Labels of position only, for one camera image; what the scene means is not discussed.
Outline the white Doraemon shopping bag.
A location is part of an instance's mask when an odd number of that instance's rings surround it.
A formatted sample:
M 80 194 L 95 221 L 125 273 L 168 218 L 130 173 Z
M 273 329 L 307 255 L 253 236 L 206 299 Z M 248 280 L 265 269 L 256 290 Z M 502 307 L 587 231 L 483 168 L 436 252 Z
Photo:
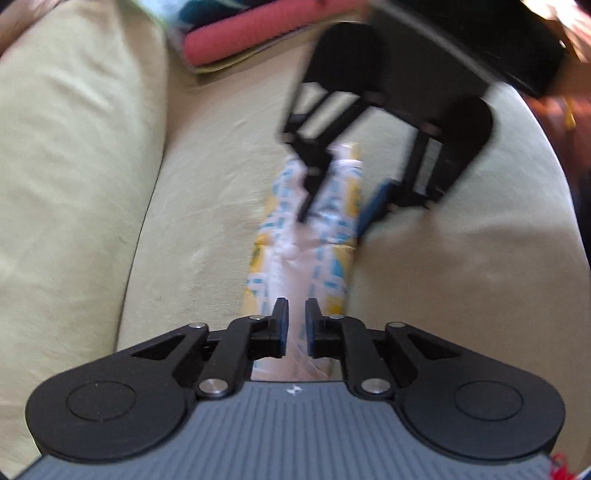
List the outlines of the white Doraemon shopping bag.
M 245 315 L 269 315 L 287 299 L 287 352 L 253 365 L 259 381 L 325 381 L 338 375 L 335 361 L 308 356 L 304 303 L 315 298 L 325 315 L 346 310 L 356 254 L 363 162 L 356 143 L 337 144 L 334 159 L 304 222 L 297 220 L 307 192 L 304 163 L 287 159 L 273 180 L 256 234 L 242 299 Z

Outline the pink folded knit blanket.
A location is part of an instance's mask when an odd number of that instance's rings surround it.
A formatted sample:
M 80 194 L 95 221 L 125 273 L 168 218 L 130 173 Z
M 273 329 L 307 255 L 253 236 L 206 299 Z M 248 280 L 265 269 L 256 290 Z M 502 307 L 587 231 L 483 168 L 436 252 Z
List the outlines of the pink folded knit blanket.
M 189 66 L 200 67 L 303 27 L 360 12 L 368 5 L 359 0 L 271 1 L 190 31 L 181 41 L 180 52 Z

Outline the light green sofa cover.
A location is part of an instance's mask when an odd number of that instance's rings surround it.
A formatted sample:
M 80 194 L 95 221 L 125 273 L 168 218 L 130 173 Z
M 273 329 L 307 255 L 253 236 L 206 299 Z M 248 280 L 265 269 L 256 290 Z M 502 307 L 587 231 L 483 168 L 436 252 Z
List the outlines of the light green sofa cover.
M 276 133 L 308 49 L 205 86 L 124 1 L 68 1 L 1 58 L 1 469 L 38 457 L 45 379 L 242 308 L 286 158 Z M 590 462 L 590 273 L 567 181 L 519 94 L 436 209 L 374 228 L 348 311 L 403 321 L 535 373 L 566 404 L 557 442 Z

